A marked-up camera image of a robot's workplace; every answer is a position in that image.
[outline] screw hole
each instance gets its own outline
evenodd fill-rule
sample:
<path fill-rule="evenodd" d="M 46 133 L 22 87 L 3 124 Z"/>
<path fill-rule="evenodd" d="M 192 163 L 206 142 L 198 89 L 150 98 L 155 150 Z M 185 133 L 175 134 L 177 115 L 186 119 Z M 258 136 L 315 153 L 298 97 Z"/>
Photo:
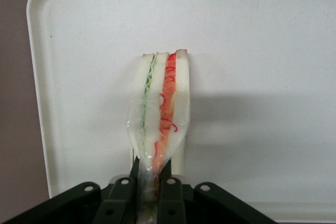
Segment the screw hole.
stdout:
<path fill-rule="evenodd" d="M 127 185 L 130 181 L 128 179 L 123 179 L 120 183 L 123 185 Z"/>
<path fill-rule="evenodd" d="M 210 187 L 207 186 L 207 185 L 202 185 L 202 186 L 201 186 L 201 190 L 202 190 L 202 191 L 210 191 Z"/>
<path fill-rule="evenodd" d="M 112 209 L 107 209 L 105 212 L 106 215 L 112 215 L 113 214 L 113 210 Z"/>
<path fill-rule="evenodd" d="M 174 209 L 170 209 L 169 211 L 168 211 L 168 214 L 169 215 L 174 215 L 176 212 L 175 212 L 175 210 Z"/>
<path fill-rule="evenodd" d="M 167 183 L 169 185 L 174 185 L 176 183 L 176 180 L 174 180 L 173 178 L 167 179 Z"/>
<path fill-rule="evenodd" d="M 92 190 L 93 190 L 93 186 L 84 187 L 84 191 L 92 191 Z"/>

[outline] tomato slice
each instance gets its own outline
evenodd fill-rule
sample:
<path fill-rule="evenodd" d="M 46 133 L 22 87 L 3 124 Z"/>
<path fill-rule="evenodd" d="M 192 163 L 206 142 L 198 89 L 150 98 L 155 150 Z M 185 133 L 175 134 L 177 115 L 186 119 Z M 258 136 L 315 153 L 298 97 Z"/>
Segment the tomato slice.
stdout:
<path fill-rule="evenodd" d="M 170 129 L 173 126 L 174 132 L 178 128 L 173 124 L 174 116 L 174 93 L 176 90 L 176 53 L 169 55 L 164 75 L 162 93 L 164 102 L 160 106 L 160 139 L 155 142 L 155 155 L 153 158 L 153 171 L 159 174 L 162 169 L 165 150 L 167 147 Z"/>

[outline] white tray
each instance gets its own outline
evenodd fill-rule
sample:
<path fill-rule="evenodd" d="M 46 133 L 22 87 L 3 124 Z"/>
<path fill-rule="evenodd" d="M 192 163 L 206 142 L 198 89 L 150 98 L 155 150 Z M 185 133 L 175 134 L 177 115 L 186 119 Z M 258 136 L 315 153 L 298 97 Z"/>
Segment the white tray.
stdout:
<path fill-rule="evenodd" d="M 336 0 L 29 0 L 50 196 L 130 170 L 143 53 L 190 53 L 184 175 L 276 221 L 336 222 Z"/>

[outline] black clamp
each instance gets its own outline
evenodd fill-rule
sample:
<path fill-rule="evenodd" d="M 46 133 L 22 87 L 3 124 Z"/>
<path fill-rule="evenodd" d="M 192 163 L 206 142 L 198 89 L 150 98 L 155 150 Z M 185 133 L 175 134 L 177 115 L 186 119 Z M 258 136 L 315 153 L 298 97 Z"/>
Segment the black clamp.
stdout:
<path fill-rule="evenodd" d="M 134 224 L 137 216 L 139 159 L 129 176 L 104 188 L 82 183 L 14 217 L 4 224 Z M 205 182 L 194 189 L 171 173 L 160 173 L 157 224 L 276 224 L 219 186 Z"/>

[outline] plastic wrap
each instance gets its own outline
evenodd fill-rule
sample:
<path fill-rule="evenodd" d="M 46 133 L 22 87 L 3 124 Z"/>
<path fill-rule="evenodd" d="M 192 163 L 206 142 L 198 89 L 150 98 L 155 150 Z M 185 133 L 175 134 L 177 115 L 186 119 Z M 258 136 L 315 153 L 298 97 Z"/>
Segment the plastic wrap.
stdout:
<path fill-rule="evenodd" d="M 159 174 L 184 141 L 190 121 L 188 56 L 143 55 L 129 105 L 127 131 L 140 159 L 137 223 L 156 223 Z"/>

